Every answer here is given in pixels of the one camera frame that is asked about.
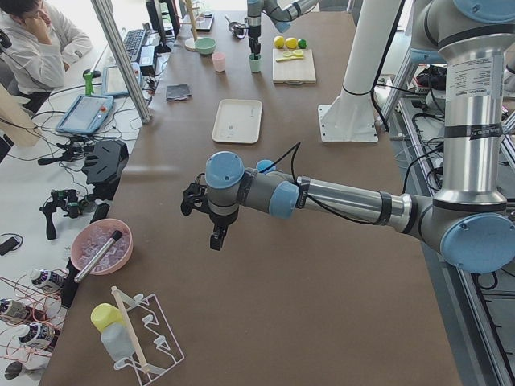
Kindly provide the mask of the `green plastic cup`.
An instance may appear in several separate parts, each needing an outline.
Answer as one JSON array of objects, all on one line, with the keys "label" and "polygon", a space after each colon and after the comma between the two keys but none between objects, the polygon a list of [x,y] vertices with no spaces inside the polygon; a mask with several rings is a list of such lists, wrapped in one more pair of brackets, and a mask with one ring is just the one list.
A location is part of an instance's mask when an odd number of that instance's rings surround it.
[{"label": "green plastic cup", "polygon": [[249,55],[249,68],[252,73],[259,73],[262,70],[262,57],[260,54]]}]

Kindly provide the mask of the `pink plastic cup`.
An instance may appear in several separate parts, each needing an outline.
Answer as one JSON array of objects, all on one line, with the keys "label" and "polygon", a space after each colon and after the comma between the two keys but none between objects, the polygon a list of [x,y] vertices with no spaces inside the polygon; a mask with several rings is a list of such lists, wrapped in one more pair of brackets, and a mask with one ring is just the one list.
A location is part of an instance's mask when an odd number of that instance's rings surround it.
[{"label": "pink plastic cup", "polygon": [[211,55],[212,65],[216,72],[224,72],[226,69],[226,56],[223,52],[214,52]]}]

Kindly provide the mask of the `blue plastic cup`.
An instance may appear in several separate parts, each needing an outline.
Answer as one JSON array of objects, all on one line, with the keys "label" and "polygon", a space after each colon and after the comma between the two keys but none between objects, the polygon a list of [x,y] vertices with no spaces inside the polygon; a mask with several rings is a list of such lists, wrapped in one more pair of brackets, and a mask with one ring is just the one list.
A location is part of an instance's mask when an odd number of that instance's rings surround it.
[{"label": "blue plastic cup", "polygon": [[276,170],[276,164],[269,159],[262,159],[257,162],[256,169],[259,173],[267,174]]}]

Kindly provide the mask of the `cream plastic tray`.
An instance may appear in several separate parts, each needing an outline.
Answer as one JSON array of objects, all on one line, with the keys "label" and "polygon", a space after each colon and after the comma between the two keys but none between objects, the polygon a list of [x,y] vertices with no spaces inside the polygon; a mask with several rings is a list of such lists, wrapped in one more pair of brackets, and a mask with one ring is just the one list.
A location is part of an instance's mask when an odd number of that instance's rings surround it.
[{"label": "cream plastic tray", "polygon": [[254,144],[259,139],[262,102],[223,99],[212,129],[212,140],[219,143]]}]

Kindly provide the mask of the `yellow lemon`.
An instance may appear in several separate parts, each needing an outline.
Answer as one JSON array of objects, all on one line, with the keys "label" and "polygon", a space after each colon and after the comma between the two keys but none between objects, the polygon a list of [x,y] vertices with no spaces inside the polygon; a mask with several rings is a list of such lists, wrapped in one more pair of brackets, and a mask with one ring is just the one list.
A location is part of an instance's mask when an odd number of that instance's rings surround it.
[{"label": "yellow lemon", "polygon": [[274,37],[273,45],[277,49],[283,49],[285,44],[285,38],[282,35]]},{"label": "yellow lemon", "polygon": [[291,50],[297,49],[298,48],[298,40],[293,37],[286,38],[284,46]]}]

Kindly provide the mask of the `yellow plastic knife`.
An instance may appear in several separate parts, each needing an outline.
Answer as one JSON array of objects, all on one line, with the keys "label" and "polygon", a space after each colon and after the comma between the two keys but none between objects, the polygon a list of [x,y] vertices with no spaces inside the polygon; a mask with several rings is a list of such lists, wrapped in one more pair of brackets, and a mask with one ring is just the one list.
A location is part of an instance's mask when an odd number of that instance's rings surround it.
[{"label": "yellow plastic knife", "polygon": [[290,61],[290,60],[303,60],[303,59],[305,59],[305,56],[283,56],[283,57],[276,58],[275,62],[281,63],[281,62],[286,62],[286,61]]}]

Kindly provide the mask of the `wooden cutting board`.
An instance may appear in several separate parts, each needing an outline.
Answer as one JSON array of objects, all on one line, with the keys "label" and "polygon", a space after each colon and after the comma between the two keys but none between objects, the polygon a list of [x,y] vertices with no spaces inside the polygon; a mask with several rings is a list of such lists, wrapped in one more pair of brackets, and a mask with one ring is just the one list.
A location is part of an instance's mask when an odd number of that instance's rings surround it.
[{"label": "wooden cutting board", "polygon": [[276,63],[275,59],[283,57],[284,51],[287,50],[273,49],[273,82],[275,84],[315,84],[316,74],[312,50],[303,50],[303,56],[305,56],[303,60]]}]

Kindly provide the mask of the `mint green bowl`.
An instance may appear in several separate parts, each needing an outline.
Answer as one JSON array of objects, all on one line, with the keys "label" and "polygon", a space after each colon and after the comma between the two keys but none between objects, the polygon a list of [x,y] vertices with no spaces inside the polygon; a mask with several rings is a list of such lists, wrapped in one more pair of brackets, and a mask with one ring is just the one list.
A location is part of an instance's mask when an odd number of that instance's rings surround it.
[{"label": "mint green bowl", "polygon": [[211,37],[198,38],[195,49],[201,55],[211,55],[216,50],[216,40]]}]

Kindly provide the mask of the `metal muddler stick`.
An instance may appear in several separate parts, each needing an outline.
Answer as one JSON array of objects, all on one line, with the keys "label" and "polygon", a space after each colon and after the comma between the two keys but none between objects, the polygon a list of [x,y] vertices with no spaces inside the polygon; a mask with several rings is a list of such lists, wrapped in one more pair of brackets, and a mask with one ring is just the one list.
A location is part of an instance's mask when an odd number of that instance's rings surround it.
[{"label": "metal muddler stick", "polygon": [[86,266],[74,277],[75,283],[81,283],[97,265],[97,263],[104,257],[104,255],[116,244],[123,234],[119,230],[115,230],[111,237],[100,247],[93,258],[86,264]]}]

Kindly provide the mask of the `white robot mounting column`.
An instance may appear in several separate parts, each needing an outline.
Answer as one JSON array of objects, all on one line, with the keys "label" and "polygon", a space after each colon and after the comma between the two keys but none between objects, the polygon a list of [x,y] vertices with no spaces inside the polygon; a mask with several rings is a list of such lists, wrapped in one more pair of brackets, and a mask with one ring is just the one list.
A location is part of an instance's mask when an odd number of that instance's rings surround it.
[{"label": "white robot mounting column", "polygon": [[340,95],[319,106],[323,142],[378,141],[373,91],[403,7],[403,1],[363,2]]}]

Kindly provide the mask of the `black keyboard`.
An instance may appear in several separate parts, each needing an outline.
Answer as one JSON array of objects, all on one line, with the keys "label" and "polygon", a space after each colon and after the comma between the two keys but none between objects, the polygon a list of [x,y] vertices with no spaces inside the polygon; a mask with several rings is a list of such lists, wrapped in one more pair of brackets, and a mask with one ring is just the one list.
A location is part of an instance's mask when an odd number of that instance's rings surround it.
[{"label": "black keyboard", "polygon": [[137,62],[142,46],[146,40],[146,31],[143,29],[127,31],[123,44],[130,62]]}]

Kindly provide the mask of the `yellow cup on rack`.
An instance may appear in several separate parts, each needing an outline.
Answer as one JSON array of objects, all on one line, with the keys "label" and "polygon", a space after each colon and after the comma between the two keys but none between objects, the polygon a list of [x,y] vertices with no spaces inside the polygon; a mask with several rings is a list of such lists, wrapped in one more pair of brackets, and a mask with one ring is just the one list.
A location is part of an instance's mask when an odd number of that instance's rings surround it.
[{"label": "yellow cup on rack", "polygon": [[114,323],[125,325],[121,311],[110,303],[96,306],[90,314],[90,320],[100,333]]}]

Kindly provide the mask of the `clear cup on rack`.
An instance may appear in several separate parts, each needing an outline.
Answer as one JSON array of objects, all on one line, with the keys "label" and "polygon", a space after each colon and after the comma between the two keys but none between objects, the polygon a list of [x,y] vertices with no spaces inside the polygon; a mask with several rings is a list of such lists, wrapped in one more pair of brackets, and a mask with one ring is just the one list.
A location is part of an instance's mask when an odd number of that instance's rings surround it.
[{"label": "clear cup on rack", "polygon": [[101,342],[114,362],[129,358],[135,353],[126,327],[119,322],[108,325],[101,332]]}]

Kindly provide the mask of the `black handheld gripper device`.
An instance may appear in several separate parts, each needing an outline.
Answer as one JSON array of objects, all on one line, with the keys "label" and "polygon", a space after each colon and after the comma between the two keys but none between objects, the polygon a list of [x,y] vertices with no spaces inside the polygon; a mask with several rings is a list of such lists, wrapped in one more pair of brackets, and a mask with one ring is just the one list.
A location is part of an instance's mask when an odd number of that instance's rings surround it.
[{"label": "black handheld gripper device", "polygon": [[88,194],[84,198],[78,198],[78,191],[75,189],[52,190],[50,199],[39,208],[46,219],[46,237],[48,240],[56,238],[56,228],[53,224],[52,215],[60,208],[64,211],[64,217],[72,219],[81,215],[85,208],[95,201],[94,194]]}]

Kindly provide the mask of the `aluminium frame post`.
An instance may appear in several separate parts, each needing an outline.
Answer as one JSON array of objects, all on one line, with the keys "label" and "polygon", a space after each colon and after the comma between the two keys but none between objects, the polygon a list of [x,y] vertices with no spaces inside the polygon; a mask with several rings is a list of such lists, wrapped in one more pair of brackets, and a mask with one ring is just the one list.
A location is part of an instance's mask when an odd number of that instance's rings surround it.
[{"label": "aluminium frame post", "polygon": [[134,71],[126,52],[123,39],[120,36],[120,32],[113,17],[112,3],[108,0],[91,0],[90,2],[101,25],[101,29],[104,32],[113,57],[117,62],[122,79],[125,82],[126,88],[138,115],[144,125],[148,124],[151,119],[150,110],[142,94],[142,90],[134,76]]}]

